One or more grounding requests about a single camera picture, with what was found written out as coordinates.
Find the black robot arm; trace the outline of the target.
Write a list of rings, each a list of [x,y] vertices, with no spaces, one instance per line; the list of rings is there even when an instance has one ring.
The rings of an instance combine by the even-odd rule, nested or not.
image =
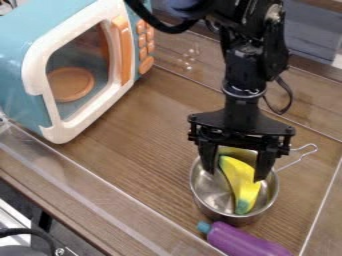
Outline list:
[[[290,153],[296,129],[268,117],[260,102],[268,83],[281,82],[289,66],[285,42],[284,0],[169,0],[170,12],[184,19],[176,26],[165,24],[142,0],[125,0],[141,18],[159,31],[180,34],[198,21],[220,34],[225,57],[222,91],[225,107],[189,116],[189,140],[198,146],[202,166],[217,168],[221,146],[257,152],[254,179],[268,178],[276,160]]]

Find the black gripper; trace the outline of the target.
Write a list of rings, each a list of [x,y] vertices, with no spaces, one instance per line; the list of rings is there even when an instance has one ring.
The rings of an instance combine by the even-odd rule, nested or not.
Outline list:
[[[290,153],[296,129],[268,117],[257,99],[226,98],[225,107],[189,116],[189,140],[198,146],[204,169],[216,172],[218,146],[258,151],[254,181],[268,178],[276,159]]]

